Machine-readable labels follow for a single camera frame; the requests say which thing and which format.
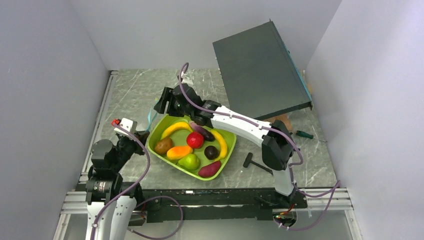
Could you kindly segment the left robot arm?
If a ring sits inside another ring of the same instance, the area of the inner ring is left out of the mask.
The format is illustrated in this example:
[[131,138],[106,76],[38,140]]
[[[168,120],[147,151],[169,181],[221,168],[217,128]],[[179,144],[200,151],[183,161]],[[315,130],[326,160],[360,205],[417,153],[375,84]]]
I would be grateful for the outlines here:
[[91,148],[92,166],[85,185],[87,203],[87,240],[122,240],[132,211],[144,203],[142,187],[125,182],[120,170],[133,154],[144,155],[140,145],[128,136],[95,142]]

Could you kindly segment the clear zip top bag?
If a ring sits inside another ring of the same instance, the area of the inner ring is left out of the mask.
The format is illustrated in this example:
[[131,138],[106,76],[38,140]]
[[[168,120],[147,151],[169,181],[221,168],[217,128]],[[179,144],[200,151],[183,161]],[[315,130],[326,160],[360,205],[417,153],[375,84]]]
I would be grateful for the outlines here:
[[150,131],[151,127],[152,127],[152,123],[153,121],[156,119],[158,113],[153,113],[154,112],[154,106],[159,102],[159,98],[155,98],[155,103],[152,105],[152,107],[149,110],[149,113],[147,115],[147,121],[148,121],[148,125],[146,127],[146,131]]

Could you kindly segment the red apple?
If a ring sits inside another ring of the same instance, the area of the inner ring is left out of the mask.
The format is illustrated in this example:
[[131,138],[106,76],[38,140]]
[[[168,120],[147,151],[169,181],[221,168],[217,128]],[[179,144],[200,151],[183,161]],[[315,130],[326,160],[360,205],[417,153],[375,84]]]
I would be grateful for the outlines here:
[[204,137],[198,132],[191,132],[187,138],[186,143],[192,149],[200,149],[204,144]]

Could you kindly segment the orange mango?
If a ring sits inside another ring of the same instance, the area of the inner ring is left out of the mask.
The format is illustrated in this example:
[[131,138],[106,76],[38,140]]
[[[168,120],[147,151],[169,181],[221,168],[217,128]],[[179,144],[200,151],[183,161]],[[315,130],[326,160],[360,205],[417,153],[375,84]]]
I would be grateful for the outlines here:
[[193,151],[194,150],[188,145],[174,146],[166,152],[166,157],[169,161],[178,161],[187,156],[188,154],[192,154]]

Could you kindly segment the dark purple plum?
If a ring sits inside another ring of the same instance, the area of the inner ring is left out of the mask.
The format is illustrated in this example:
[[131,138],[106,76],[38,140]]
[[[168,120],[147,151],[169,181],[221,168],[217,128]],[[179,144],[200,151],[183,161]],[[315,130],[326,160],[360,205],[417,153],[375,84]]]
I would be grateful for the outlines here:
[[220,151],[213,145],[207,146],[203,153],[208,160],[215,160],[220,155]]

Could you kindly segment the green pear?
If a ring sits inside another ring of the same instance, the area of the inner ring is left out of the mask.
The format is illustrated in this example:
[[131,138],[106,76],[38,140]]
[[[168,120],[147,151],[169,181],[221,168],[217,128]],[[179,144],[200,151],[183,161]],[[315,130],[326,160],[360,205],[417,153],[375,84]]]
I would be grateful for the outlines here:
[[199,158],[193,154],[189,153],[178,161],[178,164],[189,171],[197,170],[200,166]]

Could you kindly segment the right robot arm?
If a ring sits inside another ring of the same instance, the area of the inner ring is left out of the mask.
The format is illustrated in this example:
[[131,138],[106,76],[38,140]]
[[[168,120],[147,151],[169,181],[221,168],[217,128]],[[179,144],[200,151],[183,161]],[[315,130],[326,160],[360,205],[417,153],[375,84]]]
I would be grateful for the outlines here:
[[200,126],[225,130],[256,144],[263,163],[272,170],[276,203],[287,208],[295,201],[289,164],[297,148],[282,121],[270,123],[239,115],[216,101],[201,99],[186,83],[165,87],[153,108],[159,114],[187,116]]

